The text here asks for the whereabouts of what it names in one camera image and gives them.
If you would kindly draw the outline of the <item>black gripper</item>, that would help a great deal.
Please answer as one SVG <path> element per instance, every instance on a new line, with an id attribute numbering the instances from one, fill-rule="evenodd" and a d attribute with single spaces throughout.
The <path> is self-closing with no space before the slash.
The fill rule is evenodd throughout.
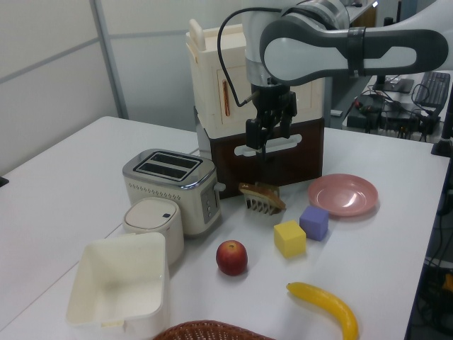
<path id="1" fill-rule="evenodd" d="M 297 114 L 296 93 L 289 86 L 251 85 L 252 103 L 257 116 L 246 121 L 246 145 L 260 153 L 265 159 L 266 129 L 272 130 L 276 125 L 282 129 L 282 137 L 290 137 L 293 117 Z"/>

